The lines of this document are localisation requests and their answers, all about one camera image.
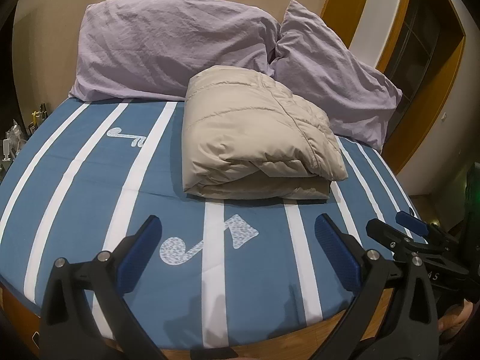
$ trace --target pillow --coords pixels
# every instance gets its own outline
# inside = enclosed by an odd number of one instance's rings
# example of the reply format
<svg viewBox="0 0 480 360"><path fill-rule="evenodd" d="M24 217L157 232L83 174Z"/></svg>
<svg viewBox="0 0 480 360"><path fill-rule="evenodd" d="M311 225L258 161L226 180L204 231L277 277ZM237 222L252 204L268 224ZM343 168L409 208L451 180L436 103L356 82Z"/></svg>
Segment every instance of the pillow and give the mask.
<svg viewBox="0 0 480 360"><path fill-rule="evenodd" d="M89 5L70 97L183 100L188 82L213 65L269 76L279 23L222 0L108 0Z"/></svg>
<svg viewBox="0 0 480 360"><path fill-rule="evenodd" d="M280 27L276 81L318 105L331 129L381 150L402 91L358 61L320 17L291 0Z"/></svg>

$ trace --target blue gripper pad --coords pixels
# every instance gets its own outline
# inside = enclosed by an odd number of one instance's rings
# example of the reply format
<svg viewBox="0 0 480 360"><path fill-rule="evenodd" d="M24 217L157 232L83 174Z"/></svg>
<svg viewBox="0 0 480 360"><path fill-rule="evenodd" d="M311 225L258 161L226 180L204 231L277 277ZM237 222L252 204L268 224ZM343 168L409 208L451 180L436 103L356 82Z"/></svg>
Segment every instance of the blue gripper pad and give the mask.
<svg viewBox="0 0 480 360"><path fill-rule="evenodd" d="M315 236L342 286L345 290L357 294L362 288L361 267L340 238L340 230L335 229L334 223L329 222L324 215L319 215L315 220Z"/></svg>
<svg viewBox="0 0 480 360"><path fill-rule="evenodd" d="M160 219L151 215L132 237L137 238L117 268L117 291L121 295L134 290L157 248L162 238Z"/></svg>
<svg viewBox="0 0 480 360"><path fill-rule="evenodd" d="M406 227L420 237L426 237L428 235L428 225L405 211L397 212L395 221L400 226Z"/></svg>

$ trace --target mattress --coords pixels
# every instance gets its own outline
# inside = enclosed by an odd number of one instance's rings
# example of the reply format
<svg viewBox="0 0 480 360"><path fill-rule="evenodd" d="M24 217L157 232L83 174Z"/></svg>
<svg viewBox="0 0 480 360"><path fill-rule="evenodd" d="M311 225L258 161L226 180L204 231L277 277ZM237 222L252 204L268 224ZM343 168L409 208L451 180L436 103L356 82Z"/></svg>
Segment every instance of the mattress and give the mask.
<svg viewBox="0 0 480 360"><path fill-rule="evenodd" d="M182 190L183 103L68 99L0 185L0 275L39 313L53 262L91 260L157 215L163 235L125 300L165 349L241 345L327 319L352 299L314 235L328 213L365 249L368 220L413 209L373 149L339 137L349 178L325 202L205 200ZM105 337L111 331L87 294Z"/></svg>

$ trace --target folded blanket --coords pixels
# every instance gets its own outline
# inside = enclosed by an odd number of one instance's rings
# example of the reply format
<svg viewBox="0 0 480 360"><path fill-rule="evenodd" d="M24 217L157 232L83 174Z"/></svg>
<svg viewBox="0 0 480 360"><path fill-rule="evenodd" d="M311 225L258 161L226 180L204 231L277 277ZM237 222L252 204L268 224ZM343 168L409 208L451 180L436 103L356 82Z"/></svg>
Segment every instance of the folded blanket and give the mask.
<svg viewBox="0 0 480 360"><path fill-rule="evenodd" d="M347 177L328 117L265 74L214 66L189 83L185 192L217 199L327 199Z"/></svg>

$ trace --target purple pillow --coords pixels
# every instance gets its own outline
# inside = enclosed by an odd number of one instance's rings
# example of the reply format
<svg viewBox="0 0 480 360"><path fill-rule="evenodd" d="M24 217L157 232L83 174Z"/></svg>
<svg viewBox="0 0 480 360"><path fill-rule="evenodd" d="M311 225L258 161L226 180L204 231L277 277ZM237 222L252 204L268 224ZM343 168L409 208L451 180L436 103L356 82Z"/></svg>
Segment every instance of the purple pillow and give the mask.
<svg viewBox="0 0 480 360"><path fill-rule="evenodd" d="M70 96L183 100L188 82L213 65L273 76L279 23L222 0L108 0L89 5Z"/></svg>
<svg viewBox="0 0 480 360"><path fill-rule="evenodd" d="M358 61L320 17L291 0L272 62L274 78L323 109L332 131L381 150L402 91Z"/></svg>

